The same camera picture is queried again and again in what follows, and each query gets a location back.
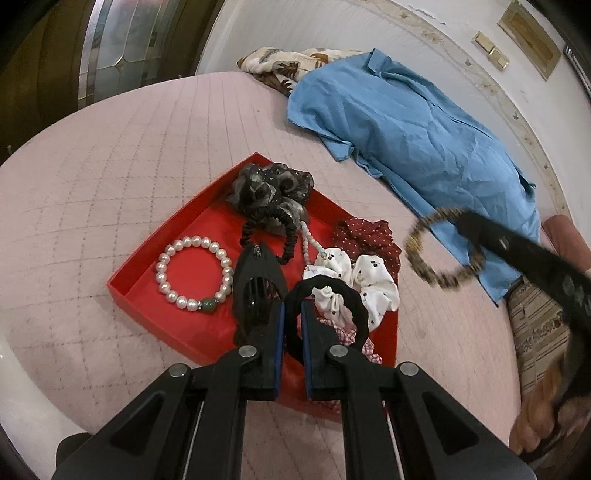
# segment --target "green jade bead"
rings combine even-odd
[[[202,312],[211,313],[211,312],[215,311],[216,307],[217,307],[217,302],[210,297],[203,299],[201,301],[201,311]]]

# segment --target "red polka dot scrunchie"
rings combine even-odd
[[[392,240],[392,230],[386,220],[369,222],[362,218],[341,220],[333,233],[335,247],[347,252],[352,262],[360,255],[377,255],[384,259],[386,269],[398,285],[400,253]]]

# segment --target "brass wall plate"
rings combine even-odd
[[[501,50],[496,47],[493,42],[491,42],[491,40],[486,35],[484,35],[484,33],[478,32],[472,40],[476,45],[486,52],[488,59],[495,67],[497,67],[500,71],[503,71],[507,68],[507,65],[509,65],[509,59],[503,54]]]
[[[516,0],[503,14],[499,26],[548,80],[560,60],[560,50],[536,19]]]

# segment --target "pearl bracelet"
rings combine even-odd
[[[324,247],[322,247],[322,245],[320,245],[320,242],[312,236],[312,234],[310,233],[310,230],[308,229],[308,226],[306,225],[305,222],[300,222],[300,225],[301,225],[301,249],[304,253],[304,262],[306,263],[306,265],[311,264],[308,243],[311,243],[312,246],[318,250],[318,253],[322,257],[322,259],[326,260],[327,255],[326,255],[326,251],[324,250]]]
[[[170,283],[167,281],[166,270],[170,258],[176,254],[176,252],[180,252],[183,248],[189,247],[202,247],[209,250],[211,253],[215,254],[216,258],[220,261],[220,265],[222,266],[222,285],[213,298],[207,297],[203,300],[188,299],[172,290]],[[190,312],[201,310],[203,312],[211,313],[215,311],[217,304],[223,303],[226,300],[226,297],[230,295],[232,291],[232,283],[234,282],[232,260],[217,242],[212,242],[211,239],[206,236],[203,238],[198,235],[195,235],[194,237],[184,236],[182,240],[175,240],[171,245],[167,245],[164,249],[164,253],[160,254],[158,257],[156,272],[156,282],[159,284],[158,290],[160,293],[166,295],[166,299],[170,303],[175,303],[178,308],[187,309]]]

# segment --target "black scrunchie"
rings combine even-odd
[[[287,262],[294,258],[296,250],[297,234],[296,226],[294,225],[291,216],[279,207],[278,205],[267,205],[266,207],[259,207],[255,209],[248,221],[242,227],[242,237],[240,238],[240,245],[242,248],[250,243],[250,238],[256,226],[269,218],[276,218],[285,227],[285,245],[283,247],[283,256],[277,256],[277,261],[280,265],[287,265]]]
[[[353,315],[353,323],[357,327],[357,334],[352,347],[361,351],[369,336],[369,313],[361,301],[359,292],[349,287],[340,278],[332,278],[326,275],[316,275],[300,280],[287,294],[283,302],[285,304],[285,343],[287,351],[301,364],[304,363],[303,343],[297,334],[297,316],[301,313],[302,301],[312,294],[312,289],[318,288],[321,290],[324,287],[330,287],[334,293],[342,295],[343,303]]]

